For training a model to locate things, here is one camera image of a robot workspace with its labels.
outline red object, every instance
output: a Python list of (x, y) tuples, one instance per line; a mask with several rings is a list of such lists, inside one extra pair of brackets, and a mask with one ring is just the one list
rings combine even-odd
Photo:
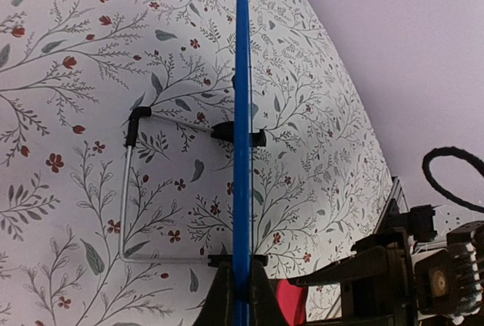
[(283, 279), (278, 283), (275, 296), (289, 326), (306, 324), (307, 287), (293, 286), (287, 279)]

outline wallpaper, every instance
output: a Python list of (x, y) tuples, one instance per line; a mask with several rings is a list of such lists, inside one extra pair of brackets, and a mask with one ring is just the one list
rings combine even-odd
[[(232, 120), (235, 0), (0, 0), (0, 324), (190, 325), (231, 252), (233, 147), (141, 121), (138, 105)], [(312, 272), (370, 234), (391, 179), (359, 96), (306, 0), (250, 0), (253, 242), (272, 278)], [(187, 264), (124, 263), (127, 253)], [(334, 287), (311, 290), (324, 317)]]

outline white ceiling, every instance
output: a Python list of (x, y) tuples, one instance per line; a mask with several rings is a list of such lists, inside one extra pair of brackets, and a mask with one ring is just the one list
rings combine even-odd
[[(309, 0), (361, 95), (411, 205), (448, 203), (420, 166), (434, 147), (484, 157), (484, 0)], [(474, 203), (482, 178), (457, 160), (437, 180)]]

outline coiled black cable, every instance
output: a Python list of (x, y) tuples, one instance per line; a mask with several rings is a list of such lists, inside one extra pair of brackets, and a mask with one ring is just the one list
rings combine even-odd
[(476, 169), (482, 177), (484, 177), (484, 162), (470, 154), (465, 150), (461, 150), (460, 148), (456, 147), (441, 147), (435, 148), (431, 150), (428, 154), (425, 155), (422, 162), (422, 170), (425, 175), (425, 178), (430, 183), (430, 185), (439, 192), (442, 196), (448, 198), (450, 201), (461, 205), (469, 210), (476, 211), (478, 213), (484, 213), (484, 208), (482, 206), (478, 206), (476, 204), (470, 203), (466, 200), (461, 199), (460, 197), (455, 196), (448, 190), (445, 190), (434, 178), (430, 171), (430, 162), (437, 157), (457, 157), (460, 160), (464, 160), (468, 162), (474, 169)]

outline blue pole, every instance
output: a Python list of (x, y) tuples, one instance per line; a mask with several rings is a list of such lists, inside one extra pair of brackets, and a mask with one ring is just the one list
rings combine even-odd
[(250, 276), (249, 0), (237, 0), (234, 130), (234, 326), (248, 326)]

